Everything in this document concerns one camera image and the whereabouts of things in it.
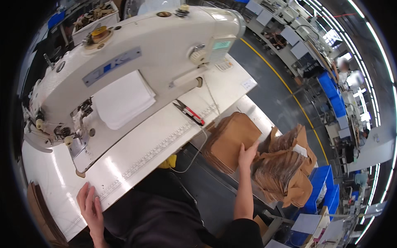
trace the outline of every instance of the person's right hand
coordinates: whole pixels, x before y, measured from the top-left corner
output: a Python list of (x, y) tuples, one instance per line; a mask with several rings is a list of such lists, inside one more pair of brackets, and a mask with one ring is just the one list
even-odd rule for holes
[(258, 150), (259, 141), (255, 141), (255, 143), (245, 150), (244, 144), (241, 143), (240, 146), (240, 155), (239, 155), (239, 170), (240, 172), (250, 172), (251, 171), (251, 164), (255, 158), (256, 151)]
[(87, 195), (88, 182), (80, 189), (77, 194), (77, 203), (79, 204), (81, 215), (87, 222), (90, 228), (90, 235), (95, 242), (104, 241), (104, 221), (102, 215), (102, 208), (100, 206), (99, 198), (95, 197), (93, 204), (93, 196), (95, 188), (92, 186)]

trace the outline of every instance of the person's arm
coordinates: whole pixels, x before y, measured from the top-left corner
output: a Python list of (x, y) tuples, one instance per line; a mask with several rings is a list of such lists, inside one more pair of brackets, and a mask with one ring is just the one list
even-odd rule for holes
[(335, 62), (332, 62), (332, 68), (333, 71), (335, 72), (335, 78), (336, 78), (336, 84), (339, 83), (339, 73), (338, 73), (338, 69), (336, 68)]
[(256, 141), (250, 148), (245, 150), (241, 144), (239, 155), (239, 188), (237, 190), (236, 203), (234, 206), (234, 219), (251, 219), (254, 215), (254, 198), (252, 197), (251, 186), (251, 164), (255, 158), (259, 141)]
[(87, 190), (88, 183), (85, 183), (77, 194), (77, 203), (79, 204), (81, 215), (90, 229), (90, 235), (93, 239), (95, 248), (109, 248), (104, 237), (105, 226), (99, 198), (95, 197), (93, 203), (95, 188), (92, 186), (88, 194)]

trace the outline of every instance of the ruler marking on table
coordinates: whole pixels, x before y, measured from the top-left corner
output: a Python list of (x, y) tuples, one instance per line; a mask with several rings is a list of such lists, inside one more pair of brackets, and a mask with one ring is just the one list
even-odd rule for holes
[[(200, 112), (200, 116), (204, 119), (209, 117), (218, 106), (215, 106), (215, 103), (206, 107), (203, 111)], [(185, 134), (190, 132), (196, 126), (192, 121), (188, 121), (183, 124), (181, 127), (176, 129), (173, 133), (171, 133), (167, 138), (163, 139), (159, 144), (157, 144), (153, 149), (147, 152), (143, 157), (141, 157), (138, 161), (136, 161), (131, 167), (129, 167), (125, 172), (121, 175), (124, 180), (128, 180), (130, 177), (141, 171), (148, 163), (156, 159), (160, 154), (162, 154), (166, 149), (175, 144), (178, 140), (180, 140)], [(108, 197), (114, 190), (116, 190), (121, 185), (120, 180), (115, 179), (110, 185), (106, 187), (99, 195), (99, 200), (103, 201)], [(75, 218), (71, 225), (65, 230), (64, 235), (67, 234), (77, 223), (82, 219), (81, 216)]]

